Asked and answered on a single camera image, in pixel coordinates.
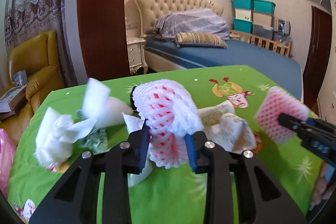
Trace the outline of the person's right hand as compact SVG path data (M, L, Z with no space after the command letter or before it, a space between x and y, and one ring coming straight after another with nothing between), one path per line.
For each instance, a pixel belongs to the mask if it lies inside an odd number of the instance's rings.
M319 175L315 181L314 188L311 194L310 206L319 205L323 200L328 200L335 190L335 183L332 186L327 186L326 181L327 164L323 162L320 166Z

